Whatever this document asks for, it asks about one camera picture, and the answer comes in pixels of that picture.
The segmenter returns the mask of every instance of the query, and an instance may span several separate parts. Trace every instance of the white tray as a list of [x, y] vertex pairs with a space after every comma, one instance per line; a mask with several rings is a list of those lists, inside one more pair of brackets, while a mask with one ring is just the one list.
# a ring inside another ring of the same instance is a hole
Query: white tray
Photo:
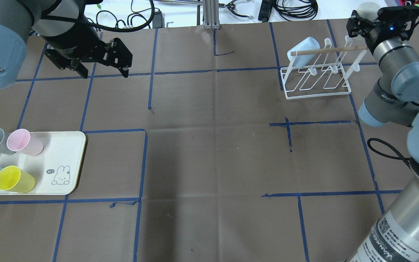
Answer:
[[77, 185], [87, 138], [80, 131], [31, 132], [43, 142], [38, 156], [0, 153], [0, 166], [18, 166], [35, 177], [28, 193], [1, 191], [0, 195], [66, 195]]

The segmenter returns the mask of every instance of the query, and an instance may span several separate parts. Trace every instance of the blue tape line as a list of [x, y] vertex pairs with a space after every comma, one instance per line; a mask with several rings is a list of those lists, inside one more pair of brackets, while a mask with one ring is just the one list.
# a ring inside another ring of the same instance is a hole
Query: blue tape line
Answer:
[[143, 157], [141, 161], [140, 198], [143, 197], [143, 185], [145, 183], [145, 167], [146, 167], [146, 162], [147, 162], [147, 150], [148, 150], [148, 134], [145, 133], [145, 142], [143, 145]]
[[331, 23], [329, 22], [329, 19], [326, 20], [327, 26], [329, 28], [329, 33], [331, 34], [331, 40], [334, 47], [337, 47], [336, 38], [334, 37], [334, 33], [332, 31]]
[[138, 233], [140, 232], [141, 201], [138, 202], [137, 220], [135, 222], [135, 240], [133, 243], [133, 262], [137, 262]]
[[[114, 75], [99, 75], [99, 76], [93, 76], [93, 78], [117, 78], [123, 76], [121, 74], [114, 74]], [[128, 74], [128, 76], [151, 76], [151, 73], [133, 73]]]
[[12, 205], [12, 204], [60, 204], [63, 203], [64, 200], [56, 199], [56, 200], [8, 200], [8, 201], [0, 201], [0, 205]]
[[[276, 37], [274, 36], [274, 29], [272, 28], [272, 23], [269, 22], [269, 28], [271, 30], [271, 38], [272, 38], [272, 44], [274, 46], [274, 55], [276, 56], [276, 65], [279, 67], [279, 54], [278, 54], [278, 46], [276, 45]], [[281, 87], [281, 91], [284, 90], [284, 87], [282, 85], [282, 78], [281, 78], [281, 72], [278, 71], [278, 79], [279, 79], [279, 86]]]
[[[382, 190], [379, 194], [400, 194], [402, 190]], [[347, 196], [347, 195], [372, 195], [376, 191], [342, 191], [342, 192], [298, 192], [298, 193], [276, 193], [264, 194], [261, 197], [299, 197], [299, 196]]]
[[27, 105], [28, 105], [28, 100], [30, 99], [30, 95], [32, 94], [33, 86], [35, 85], [35, 79], [36, 79], [36, 76], [38, 75], [38, 71], [40, 70], [41, 61], [43, 60], [43, 56], [45, 55], [46, 46], [47, 44], [45, 43], [45, 46], [43, 47], [43, 50], [41, 52], [40, 60], [38, 60], [38, 65], [36, 67], [35, 74], [33, 75], [32, 84], [30, 85], [30, 89], [28, 90], [27, 99], [25, 99], [24, 108], [22, 109], [19, 123], [17, 124], [17, 129], [19, 129], [20, 126], [22, 125], [22, 120], [24, 119], [25, 110], [27, 109]]
[[228, 69], [217, 69], [218, 72], [231, 72], [231, 71], [252, 71], [252, 70], [272, 70], [278, 69], [278, 67], [254, 67], [254, 68], [228, 68]]
[[305, 232], [305, 222], [303, 219], [302, 201], [300, 199], [300, 196], [298, 196], [297, 199], [298, 199], [298, 215], [300, 217], [300, 227], [302, 229], [303, 248], [305, 250], [305, 261], [310, 262], [310, 256], [308, 255], [308, 244], [306, 242], [306, 232]]
[[[230, 53], [234, 53], [235, 51], [231, 51], [228, 53], [222, 53], [221, 55], [228, 55]], [[213, 29], [213, 54], [214, 56], [219, 56], [216, 54], [216, 29]]]
[[402, 190], [380, 190], [380, 194], [400, 194]]
[[129, 206], [134, 206], [136, 203], [140, 202], [140, 200], [134, 201], [132, 203], [121, 203], [121, 202], [113, 202], [109, 207], [110, 209], [112, 209], [113, 207], [116, 206], [116, 204], [123, 204], [123, 205], [129, 205]]
[[50, 199], [50, 200], [8, 200], [0, 201], [0, 205], [16, 204], [60, 204], [60, 203], [100, 203], [100, 202], [125, 202], [139, 201], [139, 197], [121, 197], [121, 198], [88, 198], [88, 199]]
[[148, 94], [148, 109], [151, 109], [151, 96], [153, 95], [153, 78], [155, 76], [156, 45], [158, 43], [158, 28], [155, 31], [155, 43], [153, 44], [153, 59], [151, 60], [150, 92]]
[[286, 118], [287, 138], [289, 139], [289, 150], [292, 152], [292, 137], [291, 137], [291, 125], [289, 118]]
[[276, 65], [279, 67], [278, 47], [276, 46], [276, 38], [274, 37], [274, 29], [272, 28], [271, 22], [269, 22], [269, 28], [271, 30], [271, 38], [272, 38], [272, 44], [274, 46], [274, 54], [276, 55]]
[[51, 80], [69, 80], [69, 79], [84, 79], [81, 76], [69, 76], [65, 78], [38, 78], [35, 79], [35, 81], [51, 81]]
[[[93, 65], [92, 76], [95, 75], [95, 70], [96, 70], [96, 63]], [[90, 83], [88, 84], [87, 97], [85, 98], [85, 106], [83, 107], [82, 121], [80, 122], [80, 129], [79, 129], [80, 131], [83, 131], [83, 125], [85, 124], [85, 116], [87, 115], [88, 101], [90, 100], [90, 93], [92, 91], [93, 79], [94, 78], [90, 78]]]
[[292, 122], [289, 123], [291, 126], [296, 124], [351, 124], [349, 120], [339, 120], [339, 121], [318, 121], [318, 122]]
[[[345, 64], [342, 64], [343, 66], [351, 66], [352, 64], [350, 64], [350, 63], [345, 63]], [[359, 63], [359, 65], [377, 65], [377, 63], [376, 62], [370, 62], [370, 63]]]
[[123, 197], [123, 198], [96, 198], [96, 199], [68, 199], [67, 203], [99, 203], [99, 202], [124, 202], [124, 201], [139, 201], [138, 197]]
[[364, 148], [364, 152], [366, 154], [366, 160], [368, 161], [368, 166], [370, 168], [370, 173], [371, 173], [371, 178], [373, 179], [373, 183], [374, 183], [374, 189], [376, 190], [376, 196], [378, 198], [378, 203], [379, 203], [379, 208], [381, 209], [381, 213], [384, 214], [384, 205], [383, 205], [383, 201], [381, 199], [381, 195], [379, 194], [379, 187], [378, 187], [378, 183], [376, 181], [376, 178], [374, 176], [374, 169], [373, 169], [373, 165], [371, 163], [371, 158], [370, 158], [370, 154], [368, 152], [368, 147], [366, 145], [366, 141], [364, 139], [364, 134], [363, 134], [363, 129], [361, 128], [361, 124], [360, 124], [360, 120], [358, 117], [358, 113], [356, 111], [356, 106], [354, 103], [354, 98], [352, 97], [352, 94], [349, 94], [349, 99], [350, 102], [352, 104], [352, 107], [354, 108], [354, 113], [355, 113], [355, 118], [356, 118], [356, 124], [358, 125], [358, 128], [360, 130], [360, 137], [361, 137], [361, 142], [363, 144], [363, 148]]
[[63, 212], [61, 213], [61, 219], [60, 219], [60, 222], [59, 222], [58, 234], [57, 234], [57, 237], [56, 237], [55, 251], [53, 253], [53, 262], [56, 262], [56, 258], [58, 256], [59, 241], [61, 239], [61, 232], [63, 231], [65, 208], [67, 207], [67, 200], [68, 199], [69, 199], [69, 195], [65, 195], [64, 204], [63, 204]]
[[211, 70], [192, 70], [192, 71], [175, 71], [175, 72], [158, 72], [155, 75], [176, 75], [176, 74], [193, 74], [193, 73], [206, 73], [216, 71], [215, 69]]
[[123, 132], [143, 132], [145, 129], [111, 129], [111, 130], [91, 130], [83, 131], [85, 134], [98, 134], [98, 133], [123, 133]]

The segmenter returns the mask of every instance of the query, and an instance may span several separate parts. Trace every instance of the gray cylinder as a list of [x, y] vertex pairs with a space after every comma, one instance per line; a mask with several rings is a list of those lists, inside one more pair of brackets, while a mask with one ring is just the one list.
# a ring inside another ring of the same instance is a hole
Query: gray cylinder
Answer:
[[[32, 10], [35, 20], [38, 20], [41, 13], [36, 0], [25, 0], [24, 3]], [[27, 41], [32, 26], [32, 16], [18, 1], [0, 0], [0, 25], [9, 28]]]
[[412, 179], [347, 262], [419, 262], [419, 176]]

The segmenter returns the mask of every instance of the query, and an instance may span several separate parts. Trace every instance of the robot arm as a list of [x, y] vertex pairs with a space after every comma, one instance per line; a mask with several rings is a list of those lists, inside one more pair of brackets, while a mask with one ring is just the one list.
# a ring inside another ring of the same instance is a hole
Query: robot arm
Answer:
[[100, 2], [102, 0], [0, 0], [0, 88], [15, 82], [27, 54], [25, 42], [30, 28], [48, 42], [45, 55], [57, 68], [68, 68], [87, 78], [88, 70], [81, 63], [98, 62], [113, 66], [128, 77], [132, 54], [119, 38], [105, 43], [91, 26], [41, 19], [49, 15], [86, 21], [85, 5]]
[[347, 24], [350, 37], [362, 35], [383, 76], [359, 109], [370, 126], [386, 122], [410, 126], [419, 112], [419, 56], [409, 45], [419, 7], [385, 7], [378, 21], [363, 19], [354, 11]]

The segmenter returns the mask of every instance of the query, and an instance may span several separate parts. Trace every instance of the white floor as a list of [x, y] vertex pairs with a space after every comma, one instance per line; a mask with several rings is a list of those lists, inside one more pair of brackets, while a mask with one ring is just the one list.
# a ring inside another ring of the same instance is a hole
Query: white floor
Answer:
[[[221, 1], [221, 3], [228, 3], [229, 0]], [[322, 19], [340, 19], [348, 18], [352, 10], [356, 9], [363, 2], [374, 2], [381, 7], [397, 5], [395, 0], [318, 0], [319, 11], [315, 20]], [[155, 7], [160, 8], [164, 13], [164, 20], [168, 27], [190, 27], [197, 25], [197, 6], [191, 4], [180, 3], [165, 3], [154, 1]], [[285, 0], [285, 6], [298, 6], [303, 3], [298, 0]], [[258, 13], [261, 5], [261, 0], [238, 0], [236, 2], [236, 11], [241, 15], [251, 15], [253, 20], [248, 18], [240, 18], [231, 14], [226, 9], [219, 9], [219, 20], [221, 24], [247, 24], [259, 23]], [[148, 0], [135, 0], [133, 9], [140, 11], [149, 8]], [[96, 13], [100, 9], [96, 5], [89, 5], [85, 9], [85, 15], [95, 21]], [[118, 19], [126, 20], [127, 16], [131, 14], [130, 2], [124, 0], [105, 0], [101, 3], [101, 10], [108, 10], [115, 14]], [[149, 11], [142, 13], [146, 18], [149, 17]], [[200, 15], [199, 20], [202, 24], [203, 16]], [[273, 10], [269, 22], [283, 21], [281, 16]], [[100, 13], [98, 22], [103, 25], [115, 26], [115, 19], [109, 13]], [[133, 23], [135, 26], [144, 22], [142, 18], [134, 18]]]

